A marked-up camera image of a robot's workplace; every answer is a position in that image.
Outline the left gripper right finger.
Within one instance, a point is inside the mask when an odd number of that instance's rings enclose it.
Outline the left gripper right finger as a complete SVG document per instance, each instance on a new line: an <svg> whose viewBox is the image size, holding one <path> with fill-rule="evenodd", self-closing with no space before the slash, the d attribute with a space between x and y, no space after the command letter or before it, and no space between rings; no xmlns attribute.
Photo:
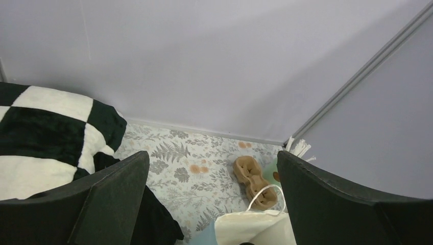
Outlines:
<svg viewBox="0 0 433 245"><path fill-rule="evenodd" d="M432 200L372 189L280 151L297 244L432 244Z"/></svg>

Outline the light blue paper bag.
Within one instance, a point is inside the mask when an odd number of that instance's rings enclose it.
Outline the light blue paper bag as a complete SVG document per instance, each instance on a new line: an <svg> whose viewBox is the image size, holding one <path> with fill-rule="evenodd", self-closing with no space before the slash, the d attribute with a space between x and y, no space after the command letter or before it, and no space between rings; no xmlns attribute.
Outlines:
<svg viewBox="0 0 433 245"><path fill-rule="evenodd" d="M263 188L248 208L243 212L224 214L205 228L199 235L191 239L189 244L233 244L251 242L253 244L296 245L296 240L286 209L286 202L281 210L252 211L252 203L268 188L283 190L278 185Z"/></svg>

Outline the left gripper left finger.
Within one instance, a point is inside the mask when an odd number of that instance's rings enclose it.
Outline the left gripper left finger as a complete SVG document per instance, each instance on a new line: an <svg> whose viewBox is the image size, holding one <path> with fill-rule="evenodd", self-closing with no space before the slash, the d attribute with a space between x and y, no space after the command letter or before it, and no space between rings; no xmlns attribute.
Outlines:
<svg viewBox="0 0 433 245"><path fill-rule="evenodd" d="M149 166L140 151L30 198L1 201L1 244L129 244Z"/></svg>

